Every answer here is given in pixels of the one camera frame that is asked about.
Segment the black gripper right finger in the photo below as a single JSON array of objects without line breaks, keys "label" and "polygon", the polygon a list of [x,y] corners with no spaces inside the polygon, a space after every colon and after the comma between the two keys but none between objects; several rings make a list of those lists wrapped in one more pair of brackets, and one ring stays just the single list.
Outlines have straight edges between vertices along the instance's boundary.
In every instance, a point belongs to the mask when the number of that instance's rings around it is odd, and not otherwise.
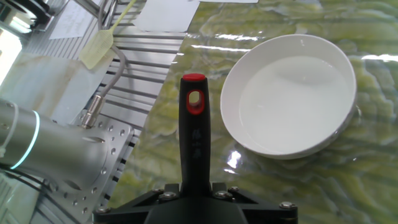
[{"label": "black gripper right finger", "polygon": [[270,203],[237,186],[227,188],[222,182],[213,182],[211,189],[213,198],[222,202],[221,211],[238,223],[298,223],[298,207],[292,202]]}]

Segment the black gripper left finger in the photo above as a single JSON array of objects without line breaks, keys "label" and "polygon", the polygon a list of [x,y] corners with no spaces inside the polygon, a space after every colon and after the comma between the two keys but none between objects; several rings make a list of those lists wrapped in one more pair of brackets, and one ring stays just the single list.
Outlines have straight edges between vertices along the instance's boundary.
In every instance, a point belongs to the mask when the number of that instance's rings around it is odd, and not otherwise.
[{"label": "black gripper left finger", "polygon": [[150,211],[166,202],[179,199],[179,184],[153,189],[118,208],[99,207],[92,213],[94,223],[144,223]]}]

